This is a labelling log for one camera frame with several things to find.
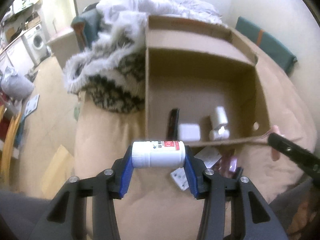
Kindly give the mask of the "teal cushion with orange stripe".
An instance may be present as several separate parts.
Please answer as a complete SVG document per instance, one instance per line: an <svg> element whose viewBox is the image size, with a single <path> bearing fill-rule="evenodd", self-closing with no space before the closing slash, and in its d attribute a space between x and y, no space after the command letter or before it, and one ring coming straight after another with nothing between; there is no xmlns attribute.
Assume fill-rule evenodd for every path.
<svg viewBox="0 0 320 240"><path fill-rule="evenodd" d="M262 49L287 75L291 74L297 58L278 39L242 16L239 16L235 28Z"/></svg>

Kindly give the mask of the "white round small plug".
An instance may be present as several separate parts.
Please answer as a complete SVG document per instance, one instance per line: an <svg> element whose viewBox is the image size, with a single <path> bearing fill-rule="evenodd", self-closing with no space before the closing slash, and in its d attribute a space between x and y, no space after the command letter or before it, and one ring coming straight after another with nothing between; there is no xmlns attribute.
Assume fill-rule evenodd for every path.
<svg viewBox="0 0 320 240"><path fill-rule="evenodd" d="M217 141L217 140L226 140L230 136L230 132L228 129L225 128L225 126L221 126L220 128L213 129L209 133L209 139L211 141Z"/></svg>

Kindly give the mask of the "white rectangular case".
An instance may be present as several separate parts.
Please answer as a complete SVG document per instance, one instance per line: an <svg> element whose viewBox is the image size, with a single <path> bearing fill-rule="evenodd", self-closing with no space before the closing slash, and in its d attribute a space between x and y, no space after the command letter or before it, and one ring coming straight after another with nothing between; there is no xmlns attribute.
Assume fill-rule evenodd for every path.
<svg viewBox="0 0 320 240"><path fill-rule="evenodd" d="M199 124L179 124L178 139L180 141L200 141L201 129Z"/></svg>

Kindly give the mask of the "white crumpled duvet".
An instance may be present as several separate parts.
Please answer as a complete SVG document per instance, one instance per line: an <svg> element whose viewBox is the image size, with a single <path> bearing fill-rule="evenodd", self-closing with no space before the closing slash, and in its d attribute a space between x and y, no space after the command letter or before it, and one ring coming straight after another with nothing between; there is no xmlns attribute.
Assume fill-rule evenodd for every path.
<svg viewBox="0 0 320 240"><path fill-rule="evenodd" d="M143 28L150 15L172 16L225 26L216 8L201 0L100 0L96 9L112 27Z"/></svg>

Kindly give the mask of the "white power adapter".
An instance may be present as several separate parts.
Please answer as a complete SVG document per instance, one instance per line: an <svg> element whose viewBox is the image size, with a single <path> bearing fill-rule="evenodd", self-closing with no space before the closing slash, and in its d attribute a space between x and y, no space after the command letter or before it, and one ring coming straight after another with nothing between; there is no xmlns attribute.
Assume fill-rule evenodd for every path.
<svg viewBox="0 0 320 240"><path fill-rule="evenodd" d="M210 121L213 129L219 129L228 125L228 118L223 106L217 106L210 115Z"/></svg>

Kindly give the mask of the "white pill bottle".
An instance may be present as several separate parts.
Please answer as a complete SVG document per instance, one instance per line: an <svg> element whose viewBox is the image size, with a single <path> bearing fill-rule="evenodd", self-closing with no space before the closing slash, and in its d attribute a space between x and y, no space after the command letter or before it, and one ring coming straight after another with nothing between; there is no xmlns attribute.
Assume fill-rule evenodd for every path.
<svg viewBox="0 0 320 240"><path fill-rule="evenodd" d="M134 168L183 167L185 145L182 141L135 141L131 156Z"/></svg>

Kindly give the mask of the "black white shaggy blanket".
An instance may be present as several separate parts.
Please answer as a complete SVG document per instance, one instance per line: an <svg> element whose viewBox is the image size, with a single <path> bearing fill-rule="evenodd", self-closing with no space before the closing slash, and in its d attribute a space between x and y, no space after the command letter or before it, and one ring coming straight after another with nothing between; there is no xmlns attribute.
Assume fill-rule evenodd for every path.
<svg viewBox="0 0 320 240"><path fill-rule="evenodd" d="M63 69L67 92L86 92L94 104L114 113L145 107L145 29L114 28L91 48L73 55Z"/></svg>

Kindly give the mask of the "grey stuffed bag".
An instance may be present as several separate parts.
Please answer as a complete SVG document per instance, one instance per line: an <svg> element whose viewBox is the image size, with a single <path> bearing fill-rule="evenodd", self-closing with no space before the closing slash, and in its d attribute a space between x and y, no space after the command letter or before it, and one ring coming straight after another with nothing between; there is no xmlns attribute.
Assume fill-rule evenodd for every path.
<svg viewBox="0 0 320 240"><path fill-rule="evenodd" d="M21 101L33 92L34 85L14 68L7 66L1 79L1 89L10 98Z"/></svg>

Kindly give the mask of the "white washing machine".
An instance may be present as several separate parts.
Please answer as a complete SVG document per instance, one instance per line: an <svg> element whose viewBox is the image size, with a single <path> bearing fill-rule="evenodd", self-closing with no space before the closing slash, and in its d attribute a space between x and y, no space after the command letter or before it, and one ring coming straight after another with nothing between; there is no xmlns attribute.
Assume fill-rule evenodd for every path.
<svg viewBox="0 0 320 240"><path fill-rule="evenodd" d="M22 41L35 66L50 56L40 23L27 30L22 35Z"/></svg>

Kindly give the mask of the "large cardboard box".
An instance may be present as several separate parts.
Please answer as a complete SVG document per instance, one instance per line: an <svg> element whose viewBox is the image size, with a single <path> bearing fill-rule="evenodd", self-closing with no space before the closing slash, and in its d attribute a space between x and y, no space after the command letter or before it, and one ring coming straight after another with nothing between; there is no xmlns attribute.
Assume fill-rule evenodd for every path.
<svg viewBox="0 0 320 240"><path fill-rule="evenodd" d="M199 124L194 147L232 145L262 137L270 129L256 46L238 31L185 18L150 16L146 26L145 133L167 137L170 111L179 124ZM210 115L225 108L230 136L211 141Z"/></svg>

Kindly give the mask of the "wooden chair frame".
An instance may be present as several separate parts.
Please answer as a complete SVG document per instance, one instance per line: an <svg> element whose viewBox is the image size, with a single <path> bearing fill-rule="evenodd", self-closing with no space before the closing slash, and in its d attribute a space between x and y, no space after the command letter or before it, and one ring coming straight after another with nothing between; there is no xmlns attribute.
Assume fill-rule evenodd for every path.
<svg viewBox="0 0 320 240"><path fill-rule="evenodd" d="M21 117L22 113L18 112L16 116L11 118L3 144L3 150L1 150L1 189L9 188L11 157L14 152L14 141Z"/></svg>

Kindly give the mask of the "white remote control back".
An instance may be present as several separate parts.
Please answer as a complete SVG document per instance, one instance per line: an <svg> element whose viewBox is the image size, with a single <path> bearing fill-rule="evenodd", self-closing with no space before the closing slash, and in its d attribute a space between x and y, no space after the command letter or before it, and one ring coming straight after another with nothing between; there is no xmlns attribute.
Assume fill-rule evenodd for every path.
<svg viewBox="0 0 320 240"><path fill-rule="evenodd" d="M221 153L213 146L206 146L197 153L192 147L187 146L185 163L183 167L171 172L171 179L180 190L189 189L196 197L206 187L203 182L204 171L212 170L221 159Z"/></svg>

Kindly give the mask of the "pink small item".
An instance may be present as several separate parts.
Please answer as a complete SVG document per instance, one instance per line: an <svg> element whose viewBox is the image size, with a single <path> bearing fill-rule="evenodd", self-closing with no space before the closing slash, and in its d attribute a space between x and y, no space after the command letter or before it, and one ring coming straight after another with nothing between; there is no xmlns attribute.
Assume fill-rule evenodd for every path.
<svg viewBox="0 0 320 240"><path fill-rule="evenodd" d="M280 132L277 125L273 125L268 137L268 144L271 147L271 159L272 161L278 161L283 153L283 146L281 142L285 139L285 135Z"/></svg>

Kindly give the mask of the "black rectangular remote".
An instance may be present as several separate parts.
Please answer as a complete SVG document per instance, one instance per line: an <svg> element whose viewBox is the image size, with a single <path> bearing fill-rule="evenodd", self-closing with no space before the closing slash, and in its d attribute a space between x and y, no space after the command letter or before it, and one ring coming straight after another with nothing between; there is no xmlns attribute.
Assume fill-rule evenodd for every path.
<svg viewBox="0 0 320 240"><path fill-rule="evenodd" d="M170 111L167 129L167 140L178 139L179 111L179 108L174 108Z"/></svg>

